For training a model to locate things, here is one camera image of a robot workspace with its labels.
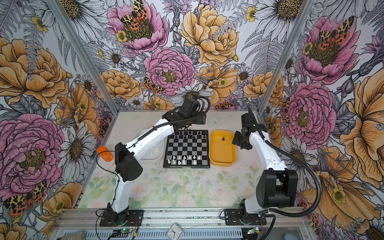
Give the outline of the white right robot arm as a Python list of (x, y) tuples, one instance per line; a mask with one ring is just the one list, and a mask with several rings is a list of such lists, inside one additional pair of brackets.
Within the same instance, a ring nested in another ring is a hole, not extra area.
[(239, 219), (251, 224), (258, 217), (268, 213), (291, 218), (299, 217), (299, 213), (288, 213), (282, 209), (294, 206), (298, 175), (289, 170), (280, 159), (274, 146), (267, 139), (266, 129), (258, 122), (254, 113), (241, 116), (242, 129), (235, 133), (233, 145), (255, 153), (253, 158), (261, 163), (263, 173), (256, 187), (256, 195), (243, 199), (239, 206)]

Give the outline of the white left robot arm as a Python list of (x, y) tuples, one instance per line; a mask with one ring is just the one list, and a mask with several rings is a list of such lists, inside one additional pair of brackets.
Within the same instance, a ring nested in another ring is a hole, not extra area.
[(144, 134), (126, 143), (115, 146), (115, 172), (117, 176), (114, 197), (107, 205), (105, 219), (116, 226), (122, 226), (129, 220), (129, 197), (133, 181), (143, 172), (139, 161), (157, 143), (177, 130), (193, 124), (204, 125), (206, 115), (211, 108), (207, 97), (186, 98), (180, 107), (166, 112), (162, 118)]

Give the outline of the black white chessboard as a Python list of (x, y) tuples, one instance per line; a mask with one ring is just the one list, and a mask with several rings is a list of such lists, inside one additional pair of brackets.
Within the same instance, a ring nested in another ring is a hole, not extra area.
[(163, 167), (209, 169), (209, 132), (179, 130), (167, 138)]

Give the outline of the yellow plastic tub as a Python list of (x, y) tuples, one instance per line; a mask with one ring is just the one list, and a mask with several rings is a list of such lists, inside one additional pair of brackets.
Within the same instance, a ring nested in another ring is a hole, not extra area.
[(215, 130), (211, 132), (209, 158), (217, 167), (230, 167), (236, 161), (236, 146), (232, 144), (234, 134), (230, 131)]

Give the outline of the white plastic tub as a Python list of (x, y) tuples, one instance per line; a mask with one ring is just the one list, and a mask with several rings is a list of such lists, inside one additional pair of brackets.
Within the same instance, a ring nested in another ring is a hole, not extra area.
[(162, 139), (144, 154), (141, 161), (158, 161), (163, 156), (164, 150), (165, 139)]

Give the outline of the orange pill bottle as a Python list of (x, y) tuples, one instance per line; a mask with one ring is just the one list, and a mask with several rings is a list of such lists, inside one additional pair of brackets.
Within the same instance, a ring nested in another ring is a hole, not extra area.
[(105, 162), (111, 162), (114, 159), (113, 153), (105, 146), (100, 146), (97, 153)]

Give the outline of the white analog clock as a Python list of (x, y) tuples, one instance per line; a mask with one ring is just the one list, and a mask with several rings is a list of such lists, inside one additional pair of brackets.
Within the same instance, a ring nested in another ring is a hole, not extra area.
[(173, 223), (167, 231), (167, 237), (170, 240), (180, 240), (183, 232), (183, 229), (177, 223)]

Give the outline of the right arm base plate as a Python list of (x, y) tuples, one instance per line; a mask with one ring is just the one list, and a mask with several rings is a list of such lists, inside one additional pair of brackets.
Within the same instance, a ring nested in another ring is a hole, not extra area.
[(224, 209), (223, 215), (221, 214), (220, 217), (227, 226), (264, 226), (267, 224), (265, 217), (257, 214), (243, 213), (239, 209)]

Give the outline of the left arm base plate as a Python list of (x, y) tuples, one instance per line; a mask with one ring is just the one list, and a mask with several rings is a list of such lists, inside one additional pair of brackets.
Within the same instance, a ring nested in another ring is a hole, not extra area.
[(144, 210), (125, 210), (116, 214), (113, 210), (102, 213), (100, 227), (140, 227)]

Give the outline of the aluminium front rail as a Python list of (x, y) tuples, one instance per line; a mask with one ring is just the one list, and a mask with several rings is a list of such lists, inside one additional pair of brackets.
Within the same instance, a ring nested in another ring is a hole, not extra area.
[[(57, 220), (55, 230), (93, 230), (97, 217), (103, 212), (99, 209), (67, 209)], [(222, 208), (146, 208), (142, 228), (167, 229), (173, 223), (182, 228), (226, 227)]]

